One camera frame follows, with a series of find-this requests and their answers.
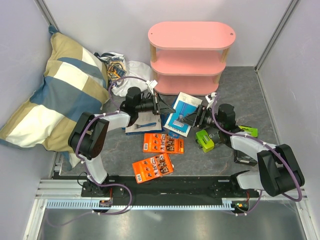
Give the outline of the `blue razor box clear front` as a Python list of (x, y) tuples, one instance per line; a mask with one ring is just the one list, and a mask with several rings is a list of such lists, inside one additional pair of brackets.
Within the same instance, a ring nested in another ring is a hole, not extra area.
[(201, 103), (202, 100), (200, 98), (180, 92), (173, 104), (173, 108), (176, 112), (167, 116), (163, 127), (174, 134), (187, 137), (191, 127), (182, 123), (181, 119), (184, 116), (193, 113)]

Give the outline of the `white blue razor box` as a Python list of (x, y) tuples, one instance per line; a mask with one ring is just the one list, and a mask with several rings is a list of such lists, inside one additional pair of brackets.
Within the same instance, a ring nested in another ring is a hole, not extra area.
[(123, 130), (126, 135), (160, 133), (163, 131), (162, 119), (160, 115), (154, 115), (152, 112), (139, 112), (136, 122)]

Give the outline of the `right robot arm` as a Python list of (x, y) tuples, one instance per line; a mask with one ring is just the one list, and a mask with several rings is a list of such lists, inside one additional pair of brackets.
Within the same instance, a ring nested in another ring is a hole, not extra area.
[(257, 162), (258, 172), (243, 171), (232, 175), (229, 191), (235, 197), (242, 196), (248, 189), (262, 190), (275, 197), (283, 195), (299, 202), (305, 178), (292, 148), (287, 144), (266, 143), (241, 129), (236, 123), (234, 107), (221, 104), (218, 112), (199, 105), (181, 120), (192, 127), (218, 129), (221, 143), (234, 151), (241, 152)]

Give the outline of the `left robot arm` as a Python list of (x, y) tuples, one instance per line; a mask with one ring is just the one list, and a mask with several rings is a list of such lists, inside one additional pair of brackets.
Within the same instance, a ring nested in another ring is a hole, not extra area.
[(101, 159), (107, 132), (132, 126), (142, 112), (166, 115), (176, 110), (164, 102), (156, 90), (143, 98), (138, 87), (131, 87), (119, 110), (101, 114), (83, 112), (69, 136), (68, 145), (84, 164), (87, 178), (93, 182), (92, 191), (99, 197), (106, 196), (110, 191), (110, 185), (105, 181), (108, 173)]

